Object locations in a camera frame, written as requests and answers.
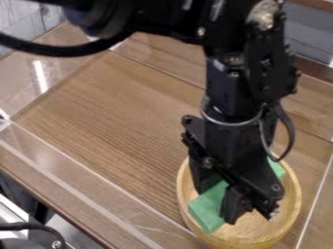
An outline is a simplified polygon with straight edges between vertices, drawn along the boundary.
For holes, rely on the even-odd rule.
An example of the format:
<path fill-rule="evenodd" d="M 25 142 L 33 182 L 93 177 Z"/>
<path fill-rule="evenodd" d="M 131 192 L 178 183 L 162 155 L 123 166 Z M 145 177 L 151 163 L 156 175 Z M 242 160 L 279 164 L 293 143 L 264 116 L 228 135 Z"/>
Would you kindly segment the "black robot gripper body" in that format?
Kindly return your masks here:
<path fill-rule="evenodd" d="M 254 210 L 268 220 L 285 196 L 281 181 L 270 167 L 256 124 L 223 126 L 206 119 L 182 117 L 182 142 L 198 143 L 216 160 L 216 172 L 228 186 L 242 184 L 252 191 Z"/>

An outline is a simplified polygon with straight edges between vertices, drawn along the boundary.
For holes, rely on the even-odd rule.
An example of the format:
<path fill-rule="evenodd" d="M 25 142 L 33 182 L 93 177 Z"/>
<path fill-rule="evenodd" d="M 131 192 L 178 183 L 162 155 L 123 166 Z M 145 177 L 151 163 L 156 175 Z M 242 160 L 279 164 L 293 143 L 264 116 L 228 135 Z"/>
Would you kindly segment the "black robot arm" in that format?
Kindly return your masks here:
<path fill-rule="evenodd" d="M 33 43 L 0 31 L 0 45 L 25 53 L 76 57 L 104 51 L 141 32 L 202 48 L 207 84 L 199 116 L 184 116 L 191 178 L 198 193 L 227 189 L 219 216 L 232 225 L 248 212 L 270 218 L 285 189 L 271 164 L 278 125 L 293 124 L 281 100 L 299 71 L 285 43 L 283 0 L 24 0 L 63 9 L 92 40 L 73 46 Z"/>

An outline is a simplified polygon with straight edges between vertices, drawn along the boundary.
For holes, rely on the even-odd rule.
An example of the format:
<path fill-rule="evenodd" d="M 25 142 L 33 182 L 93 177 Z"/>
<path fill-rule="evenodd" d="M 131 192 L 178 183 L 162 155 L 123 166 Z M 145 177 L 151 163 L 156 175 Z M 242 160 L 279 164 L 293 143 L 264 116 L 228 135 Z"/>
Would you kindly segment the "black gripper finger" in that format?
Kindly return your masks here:
<path fill-rule="evenodd" d="M 254 210 L 252 191 L 242 184 L 232 184 L 224 190 L 219 216 L 228 225 Z"/>
<path fill-rule="evenodd" d="M 214 168 L 216 160 L 198 143 L 188 146 L 188 165 L 194 187 L 200 195 L 222 180 L 222 177 Z"/>

